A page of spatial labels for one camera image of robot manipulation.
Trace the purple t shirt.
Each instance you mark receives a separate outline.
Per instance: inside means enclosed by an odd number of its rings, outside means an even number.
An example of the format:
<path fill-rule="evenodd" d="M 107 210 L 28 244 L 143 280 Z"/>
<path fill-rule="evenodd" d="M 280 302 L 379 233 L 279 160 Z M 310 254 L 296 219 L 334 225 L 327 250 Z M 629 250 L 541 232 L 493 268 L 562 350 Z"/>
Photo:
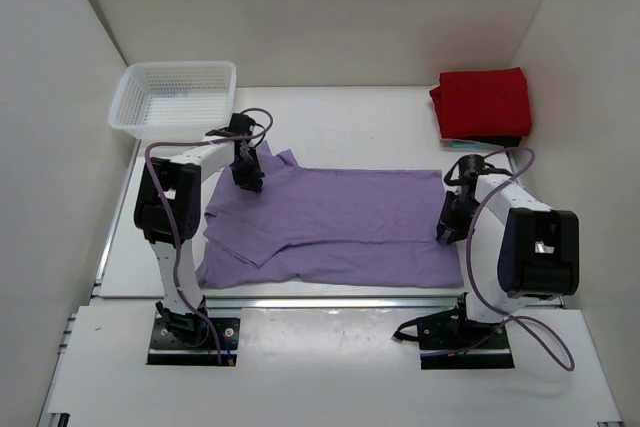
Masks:
<path fill-rule="evenodd" d="M 225 168 L 204 210 L 201 287 L 462 286 L 456 247 L 436 239 L 440 171 L 306 168 L 266 143 L 257 155 L 261 192 L 240 189 Z"/>

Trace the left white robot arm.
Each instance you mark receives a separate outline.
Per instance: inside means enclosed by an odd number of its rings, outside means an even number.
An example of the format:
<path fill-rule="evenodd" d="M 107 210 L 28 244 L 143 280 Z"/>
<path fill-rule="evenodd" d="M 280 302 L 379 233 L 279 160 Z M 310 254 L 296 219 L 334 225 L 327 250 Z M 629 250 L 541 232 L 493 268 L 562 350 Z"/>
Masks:
<path fill-rule="evenodd" d="M 163 286 L 157 309 L 166 328 L 188 345 L 203 342 L 213 328 L 195 275 L 192 239 L 200 222 L 202 184 L 229 168 L 235 185 L 259 193 L 264 174 L 256 147 L 273 125 L 262 125 L 249 108 L 231 115 L 229 125 L 196 142 L 155 142 L 144 151 L 144 170 L 134 208 L 134 225 L 156 257 Z"/>

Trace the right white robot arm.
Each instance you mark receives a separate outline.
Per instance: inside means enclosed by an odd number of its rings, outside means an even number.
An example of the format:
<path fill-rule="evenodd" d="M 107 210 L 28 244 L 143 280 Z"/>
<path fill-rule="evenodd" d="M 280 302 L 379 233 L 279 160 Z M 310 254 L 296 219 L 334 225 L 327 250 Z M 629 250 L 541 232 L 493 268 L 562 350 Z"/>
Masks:
<path fill-rule="evenodd" d="M 461 314 L 448 323 L 449 338 L 471 347 L 484 335 L 484 324 L 498 324 L 508 315 L 538 301 L 576 293 L 580 282 L 579 219 L 537 200 L 507 169 L 486 156 L 465 155 L 445 174 L 444 205 L 436 227 L 442 245 L 464 241 L 467 275 L 472 276 L 472 234 L 484 210 L 496 217 L 503 235 L 495 276 L 459 301 Z"/>

